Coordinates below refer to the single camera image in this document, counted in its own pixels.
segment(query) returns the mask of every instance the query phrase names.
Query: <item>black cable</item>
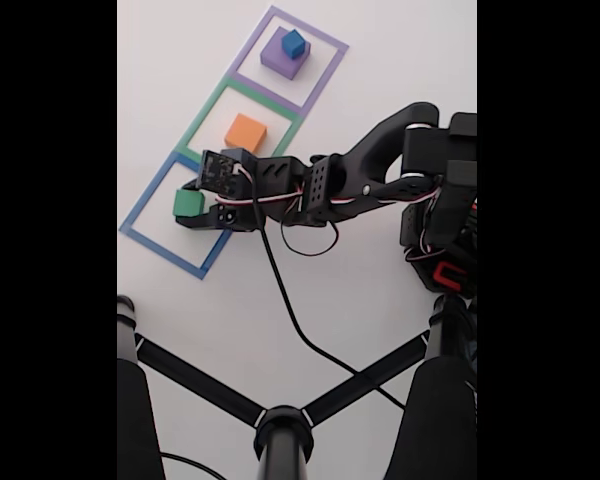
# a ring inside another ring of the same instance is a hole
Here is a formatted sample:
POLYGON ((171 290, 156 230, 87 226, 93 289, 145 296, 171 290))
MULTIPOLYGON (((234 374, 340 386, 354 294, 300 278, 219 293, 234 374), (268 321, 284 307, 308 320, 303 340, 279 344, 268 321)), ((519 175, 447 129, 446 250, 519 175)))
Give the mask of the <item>black cable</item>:
POLYGON ((398 400, 396 400, 392 395, 390 395, 385 390, 383 390, 380 385, 376 384, 376 382, 374 382, 371 378, 369 378, 364 373, 358 372, 356 369, 354 369, 353 367, 350 367, 349 365, 344 363, 342 360, 340 360, 340 359, 334 357, 333 355, 331 355, 330 353, 322 350, 320 347, 315 345, 311 340, 309 340, 307 338, 307 336, 304 334, 304 332, 302 331, 302 329, 300 328, 300 325, 298 324, 298 320, 296 318, 296 314, 294 313, 293 307, 291 306, 291 301, 289 300, 289 295, 287 295, 287 289, 285 288, 284 282, 282 281, 282 277, 280 276, 280 271, 278 270, 278 265, 276 264, 276 260, 273 257, 273 252, 271 251, 271 245, 269 244, 269 238, 267 237, 267 233, 264 230, 264 221, 262 220, 262 212, 260 211, 260 205, 258 203, 258 190, 256 187, 256 181, 255 181, 256 176, 252 174, 251 177, 252 177, 252 179, 251 179, 251 197, 253 198, 253 211, 256 216, 256 224, 258 225, 258 230, 260 230, 260 235, 262 236, 262 242, 264 243, 264 248, 267 251, 267 257, 269 258, 269 263, 271 264, 271 268, 273 269, 273 274, 275 275, 276 281, 278 282, 278 287, 280 288, 280 293, 282 294, 284 304, 287 307, 287 312, 289 312, 289 317, 291 317, 291 323, 293 323, 293 327, 296 329, 296 332, 298 333, 298 335, 300 336, 302 341, 311 350, 316 352, 318 355, 323 356, 327 360, 332 361, 339 367, 344 368, 346 371, 348 371, 352 375, 366 379, 366 381, 371 386, 373 386, 373 388, 375 390, 377 390, 381 395, 383 395, 386 399, 388 399, 394 405, 396 405, 396 406, 400 407, 402 410, 404 410, 405 406, 402 405, 402 403, 400 403, 398 400))
POLYGON ((173 453, 160 452, 160 456, 164 457, 164 458, 168 458, 170 460, 175 460, 177 462, 186 463, 187 465, 191 465, 192 467, 199 468, 203 472, 208 473, 209 475, 211 475, 216 480, 227 480, 222 475, 220 475, 218 472, 216 472, 214 470, 211 470, 206 465, 203 465, 201 463, 195 462, 193 460, 189 460, 188 458, 185 458, 185 457, 181 457, 180 455, 174 455, 173 453))
POLYGON ((287 215, 289 215, 289 213, 291 213, 291 211, 293 210, 293 206, 297 202, 298 202, 298 199, 294 198, 293 202, 289 205, 289 210, 287 212, 285 212, 285 214, 282 216, 282 220, 280 220, 280 236, 282 237, 282 241, 284 242, 284 244, 287 246, 287 248, 289 250, 291 250, 293 253, 297 253, 298 255, 302 255, 303 257, 319 257, 320 255, 324 255, 329 250, 331 250, 333 247, 335 247, 336 243, 338 243, 338 240, 340 240, 340 231, 338 230, 338 227, 336 227, 336 224, 333 223, 333 222, 329 222, 329 225, 331 225, 331 228, 333 228, 333 231, 336 234, 336 238, 334 238, 333 242, 331 243, 331 245, 326 250, 323 250, 323 251, 318 252, 318 253, 305 253, 305 252, 301 252, 299 250, 296 250, 291 245, 289 245, 289 242, 287 242, 287 239, 284 236, 284 219, 287 218, 287 215))

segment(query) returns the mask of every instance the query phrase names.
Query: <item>black foam handle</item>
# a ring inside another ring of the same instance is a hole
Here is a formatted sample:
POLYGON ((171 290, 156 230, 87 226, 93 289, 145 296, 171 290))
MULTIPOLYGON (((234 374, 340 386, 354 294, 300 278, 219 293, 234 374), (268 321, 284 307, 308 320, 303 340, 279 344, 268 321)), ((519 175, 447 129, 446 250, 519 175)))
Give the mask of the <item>black foam handle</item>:
POLYGON ((147 379, 135 363, 118 359, 117 480, 165 480, 147 379))
POLYGON ((455 357, 418 367, 385 480, 477 478, 476 381, 455 357))

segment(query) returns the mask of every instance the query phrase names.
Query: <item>black tripod leg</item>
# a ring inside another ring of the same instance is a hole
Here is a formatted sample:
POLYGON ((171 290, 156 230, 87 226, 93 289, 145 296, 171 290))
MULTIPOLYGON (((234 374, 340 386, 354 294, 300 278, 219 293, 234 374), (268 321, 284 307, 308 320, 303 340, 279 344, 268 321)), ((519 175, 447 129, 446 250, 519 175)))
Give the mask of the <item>black tripod leg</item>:
POLYGON ((472 326, 461 302, 436 301, 385 480, 477 478, 477 376, 464 347, 472 326))
POLYGON ((165 480, 149 387, 138 366, 133 303, 118 296, 117 480, 165 480))

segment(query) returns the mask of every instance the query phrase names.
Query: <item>wire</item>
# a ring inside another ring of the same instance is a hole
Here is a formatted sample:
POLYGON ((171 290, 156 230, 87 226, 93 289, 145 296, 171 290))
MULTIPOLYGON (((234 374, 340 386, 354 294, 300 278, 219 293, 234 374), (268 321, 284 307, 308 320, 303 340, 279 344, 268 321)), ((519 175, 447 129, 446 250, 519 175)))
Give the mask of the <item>wire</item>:
POLYGON ((404 259, 409 263, 417 262, 418 260, 425 260, 427 258, 435 257, 436 255, 440 255, 441 253, 446 252, 446 250, 443 248, 442 250, 438 250, 437 252, 425 253, 424 255, 420 255, 418 257, 409 257, 409 254, 414 250, 414 248, 415 247, 410 247, 404 251, 404 259))
POLYGON ((296 318, 296 314, 293 311, 293 307, 291 306, 291 301, 289 300, 289 295, 287 294, 287 289, 285 288, 284 282, 282 281, 282 277, 280 276, 280 270, 278 270, 278 265, 276 264, 276 260, 273 257, 273 252, 271 251, 271 245, 269 244, 269 238, 267 237, 267 232, 265 232, 265 229, 264 229, 264 221, 262 220, 262 212, 260 211, 260 205, 258 202, 258 190, 256 187, 256 182, 251 178, 251 175, 248 174, 249 172, 244 170, 244 168, 241 167, 241 169, 239 169, 239 171, 241 171, 243 174, 245 174, 245 176, 251 181, 251 198, 253 200, 255 200, 253 202, 253 211, 254 211, 255 217, 256 217, 256 224, 258 225, 258 230, 260 230, 260 235, 262 236, 262 242, 264 243, 264 248, 267 251, 267 257, 269 258, 269 263, 271 264, 271 268, 273 269, 273 274, 276 277, 276 282, 278 283, 278 287, 280 288, 280 293, 282 294, 282 299, 284 300, 284 304, 287 307, 287 312, 289 312, 289 317, 291 318, 291 323, 293 323, 293 328, 295 328, 296 332, 298 333, 298 335, 300 336, 302 341, 311 350, 316 352, 318 355, 321 355, 322 357, 326 358, 327 360, 330 360, 331 362, 335 363, 339 367, 345 369, 352 375, 366 379, 367 382, 370 385, 372 385, 373 388, 375 390, 377 390, 381 395, 383 395, 385 398, 387 398, 394 405, 396 405, 399 408, 401 408, 402 410, 404 410, 405 407, 402 403, 400 403, 393 396, 391 396, 389 393, 387 393, 385 390, 383 390, 382 387, 377 385, 376 382, 374 382, 371 378, 369 378, 367 375, 365 375, 362 372, 358 372, 356 369, 354 369, 353 367, 350 367, 349 365, 344 363, 342 360, 334 357, 330 353, 322 350, 320 347, 315 345, 311 340, 309 340, 307 338, 307 336, 304 334, 304 332, 300 328, 300 325, 298 324, 298 319, 296 318))
POLYGON ((291 204, 285 210, 284 215, 282 216, 282 220, 280 221, 280 236, 282 236, 282 241, 284 242, 284 244, 286 245, 286 247, 289 250, 291 250, 293 253, 297 253, 298 255, 302 255, 303 257, 319 257, 320 255, 324 255, 329 250, 331 250, 333 247, 335 247, 336 243, 338 243, 338 240, 340 240, 340 231, 338 230, 338 227, 336 227, 336 224, 333 222, 329 222, 329 225, 331 225, 331 228, 333 228, 333 231, 336 233, 336 238, 333 239, 333 242, 331 243, 331 245, 329 245, 329 247, 327 247, 325 250, 318 252, 318 253, 305 253, 305 252, 296 250, 291 245, 289 245, 289 242, 287 241, 286 237, 284 236, 284 219, 287 218, 287 214, 291 210, 293 210, 293 207, 295 207, 297 203, 298 203, 298 198, 295 198, 293 200, 293 202, 291 202, 291 204))
MULTIPOLYGON (((282 202, 284 200, 289 200, 292 198, 297 198, 302 195, 302 190, 298 190, 293 193, 285 193, 284 195, 273 195, 271 197, 262 197, 258 199, 258 203, 274 203, 274 202, 282 202)), ((251 205, 253 204, 252 199, 247 200, 231 200, 228 198, 221 197, 220 195, 216 195, 216 202, 221 203, 223 205, 251 205)))
POLYGON ((195 462, 193 460, 189 460, 188 458, 185 458, 185 457, 181 457, 180 455, 174 455, 173 453, 167 453, 167 452, 160 452, 160 456, 163 457, 163 458, 168 458, 170 460, 175 460, 176 462, 186 463, 187 465, 191 465, 192 467, 199 468, 203 472, 208 473, 209 475, 211 475, 216 480, 227 480, 222 475, 220 475, 218 472, 216 472, 214 470, 211 470, 206 465, 203 465, 201 463, 195 462))
MULTIPOLYGON (((413 198, 411 200, 380 200, 379 198, 376 198, 376 200, 378 201, 378 203, 406 203, 406 206, 409 205, 413 205, 416 203, 420 203, 420 202, 424 202, 425 200, 429 200, 430 198, 435 197, 438 193, 440 192, 440 187, 436 187, 435 189, 433 189, 432 191, 425 193, 423 195, 420 195, 419 197, 413 198)), ((331 200, 331 204, 332 205, 346 205, 348 203, 352 203, 356 201, 356 198, 350 197, 350 198, 332 198, 331 200)))

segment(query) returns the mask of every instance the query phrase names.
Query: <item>purple square outline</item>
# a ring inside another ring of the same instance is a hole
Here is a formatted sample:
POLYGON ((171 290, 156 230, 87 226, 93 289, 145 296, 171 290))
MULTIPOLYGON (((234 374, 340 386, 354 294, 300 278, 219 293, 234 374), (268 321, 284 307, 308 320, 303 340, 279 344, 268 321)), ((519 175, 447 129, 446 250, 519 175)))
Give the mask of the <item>purple square outline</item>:
POLYGON ((280 104, 286 109, 297 113, 301 117, 306 117, 309 113, 309 110, 311 110, 313 105, 316 103, 316 100, 318 100, 318 97, 322 93, 322 90, 324 90, 324 87, 329 82, 329 79, 333 75, 333 72, 335 72, 336 68, 338 68, 338 65, 340 65, 340 62, 342 61, 342 58, 344 57, 344 54, 348 49, 349 45, 342 43, 340 40, 336 40, 335 38, 333 38, 330 35, 327 35, 323 31, 318 30, 317 28, 312 27, 308 23, 303 22, 302 20, 294 17, 293 15, 290 15, 287 12, 280 10, 278 7, 272 6, 269 8, 267 13, 264 14, 264 17, 262 17, 262 20, 260 20, 260 23, 258 23, 258 26, 255 28, 247 42, 242 47, 242 50, 240 50, 240 53, 238 53, 238 56, 235 58, 233 63, 231 63, 226 75, 246 85, 252 90, 255 90, 256 92, 259 92, 262 95, 270 98, 271 100, 280 104), (329 45, 332 45, 337 49, 335 55, 331 59, 331 62, 329 62, 329 65, 327 65, 327 68, 322 73, 320 79, 316 82, 315 86, 313 87, 313 90, 309 94, 309 97, 302 106, 296 105, 295 103, 287 100, 286 98, 278 95, 277 93, 272 92, 271 90, 260 85, 259 83, 254 82, 253 80, 238 73, 238 68, 240 68, 240 65, 242 65, 244 59, 247 58, 247 55, 249 55, 249 52, 253 49, 253 46, 256 44, 256 42, 264 32, 265 28, 267 28, 267 25, 269 25, 269 22, 273 17, 278 17, 286 22, 289 22, 294 27, 298 27, 301 30, 310 33, 314 37, 319 38, 323 42, 328 43, 329 45))

